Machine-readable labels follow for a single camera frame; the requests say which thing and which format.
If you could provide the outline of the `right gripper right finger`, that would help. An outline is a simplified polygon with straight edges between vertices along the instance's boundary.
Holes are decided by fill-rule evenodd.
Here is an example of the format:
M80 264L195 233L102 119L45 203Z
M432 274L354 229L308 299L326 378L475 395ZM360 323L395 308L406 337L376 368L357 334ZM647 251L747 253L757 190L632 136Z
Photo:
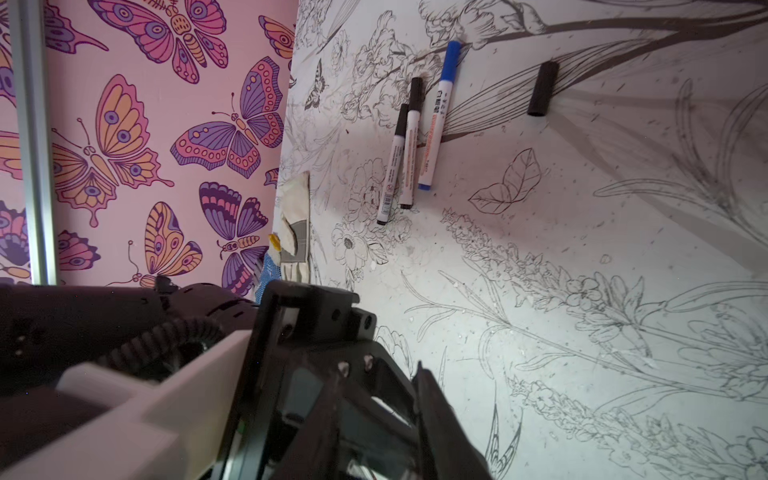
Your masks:
M421 479L491 479L487 463L472 446L433 373L418 364L412 379Z

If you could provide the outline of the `black pen cap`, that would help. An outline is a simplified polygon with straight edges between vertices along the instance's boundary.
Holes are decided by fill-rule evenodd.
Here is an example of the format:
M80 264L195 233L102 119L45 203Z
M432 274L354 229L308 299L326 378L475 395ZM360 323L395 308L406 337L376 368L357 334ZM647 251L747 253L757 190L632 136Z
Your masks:
M544 117L547 114L559 72L556 61L547 61L540 65L527 114L532 117Z

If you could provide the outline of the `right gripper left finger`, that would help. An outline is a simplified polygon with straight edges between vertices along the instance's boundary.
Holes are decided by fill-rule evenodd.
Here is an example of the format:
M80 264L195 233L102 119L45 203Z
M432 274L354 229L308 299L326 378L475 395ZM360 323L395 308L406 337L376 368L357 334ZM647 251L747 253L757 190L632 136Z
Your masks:
M331 377L287 445L271 479L336 479L342 379Z

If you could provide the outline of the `white marker pen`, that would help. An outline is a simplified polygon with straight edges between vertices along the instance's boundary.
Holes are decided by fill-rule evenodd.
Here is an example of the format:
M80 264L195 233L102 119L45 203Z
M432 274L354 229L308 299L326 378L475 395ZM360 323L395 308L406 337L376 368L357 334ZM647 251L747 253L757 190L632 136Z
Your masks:
M399 178L400 164L404 156L408 112L409 105L402 104L399 109L398 120L387 162L386 175L382 185L382 195L376 217L378 225L386 225L389 220L394 193Z
M399 197L402 209L411 209L414 204L415 176L416 176L416 150L418 144L418 132L423 106L423 79L415 77L411 80L408 113L406 117L405 152L403 165L403 183Z
M446 48L441 77L437 84L437 94L432 109L432 119L430 130L427 135L426 150L417 182L419 190L429 191L433 185L439 149L448 106L456 79L461 48L462 44L459 41L450 41Z

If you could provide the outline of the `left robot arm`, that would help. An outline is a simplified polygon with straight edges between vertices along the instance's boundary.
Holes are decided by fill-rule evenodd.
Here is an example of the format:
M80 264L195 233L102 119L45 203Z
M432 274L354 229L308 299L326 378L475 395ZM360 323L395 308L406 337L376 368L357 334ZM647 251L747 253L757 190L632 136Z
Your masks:
M5 479L417 479L415 393L337 288L1 289Z

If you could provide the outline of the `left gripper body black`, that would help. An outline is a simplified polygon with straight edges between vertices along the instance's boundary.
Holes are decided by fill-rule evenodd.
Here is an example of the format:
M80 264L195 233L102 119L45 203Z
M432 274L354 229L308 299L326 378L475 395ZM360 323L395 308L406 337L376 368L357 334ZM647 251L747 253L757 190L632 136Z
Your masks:
M415 392L376 323L353 292L269 283L212 477L271 479L317 392L340 377L336 479L415 478Z

